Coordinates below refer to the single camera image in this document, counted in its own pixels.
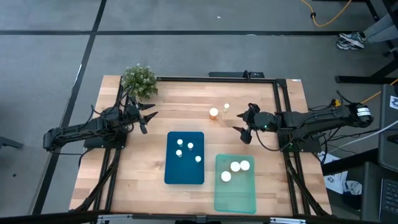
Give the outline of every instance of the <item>white ball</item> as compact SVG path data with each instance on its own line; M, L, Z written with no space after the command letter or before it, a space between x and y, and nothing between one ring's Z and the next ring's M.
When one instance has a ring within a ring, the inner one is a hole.
M218 109L217 108L210 109L210 115L217 116L218 115Z
M221 180L224 182L228 182L231 180L231 174L228 171L224 171L221 173Z
M232 162L231 163L231 170L233 172L237 172L241 169L241 165L238 162Z
M241 162L241 169L244 171L249 170L250 168L250 163L248 161L242 161Z

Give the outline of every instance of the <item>wooden table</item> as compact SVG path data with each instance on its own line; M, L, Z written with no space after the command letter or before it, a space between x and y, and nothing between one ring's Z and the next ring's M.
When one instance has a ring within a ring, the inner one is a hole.
M96 110L112 106L120 76L104 76ZM276 111L272 85L263 83L158 82L159 95L143 103L156 106L143 111L158 111L142 134L138 126L127 137L114 188L111 212L152 214L241 215L214 210L215 157L217 154L254 156L257 216L291 216L289 189L284 158L270 152L253 138L250 145L239 139L232 126L245 127L237 114L257 103L262 111ZM292 111L307 112L300 80L287 80ZM227 113L223 105L230 104ZM218 119L209 119L209 109L218 108ZM205 134L205 183L203 185L167 185L164 182L165 149L169 131L202 131ZM276 133L261 133L267 146L277 149ZM87 153L80 166L70 208L79 206L97 184L104 149ZM322 169L309 153L301 153L305 183L324 210L331 213ZM104 208L107 186L100 208ZM298 209L303 213L299 189L295 188Z

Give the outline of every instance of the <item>table leg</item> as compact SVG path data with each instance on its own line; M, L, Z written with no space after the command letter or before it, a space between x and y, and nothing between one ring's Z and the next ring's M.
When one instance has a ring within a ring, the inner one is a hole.
M332 175L339 172L346 171L350 168L359 167L365 162L377 162L378 149L371 149L360 154L349 156L344 159L339 159L337 161L329 162L322 166L323 175Z
M370 77L356 77L356 76L335 76L337 83L359 83L359 84L390 84L397 78L385 78L388 74L398 68L398 58L395 58L388 65L377 71Z
M1 146L11 146L20 149L23 144L0 136L0 148Z

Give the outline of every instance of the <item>shoe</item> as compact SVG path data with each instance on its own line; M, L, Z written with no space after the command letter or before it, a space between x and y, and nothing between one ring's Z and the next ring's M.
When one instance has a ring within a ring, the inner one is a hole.
M355 32L352 34L339 34L339 36L350 42L352 45L355 45L362 49L365 48L364 43L366 41L366 38L361 37L361 34L359 32Z
M336 46L341 50L360 50L360 49L362 49L361 47L351 44L351 42L348 42L346 39L344 39L342 37L340 37L336 41Z

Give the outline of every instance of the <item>orange cable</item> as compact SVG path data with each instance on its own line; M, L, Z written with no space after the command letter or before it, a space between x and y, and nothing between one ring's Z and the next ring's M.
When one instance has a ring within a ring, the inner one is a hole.
M311 13L314 13L314 11L313 11L313 9L312 9L312 6L311 6L310 4L308 4L305 0L300 0L300 1L302 1L304 4L306 4L306 5L310 8ZM341 15L341 13L343 13L343 12L346 10L346 8L347 8L348 5L351 3L351 1L352 1L352 0L349 0L349 1L347 2L347 4L344 6L344 8L343 8L331 21L329 21L329 22L327 22L327 23L325 23L325 24L323 24L323 25L319 25L319 24L317 24L317 22L316 22L316 20L315 20L315 16L311 16L311 17L312 17L312 20L313 20L313 23L314 23L317 27L325 27L325 26L331 24L334 20L336 20L336 19Z
M397 78L395 81L393 81L392 83L390 83L390 85L393 85L393 84L395 84L396 82L398 82L398 78ZM371 100L371 99L377 97L377 95L380 94L380 93L381 93L381 91L378 91L375 95L369 97L368 99L362 101L361 103L364 104L364 103L368 102L369 100Z

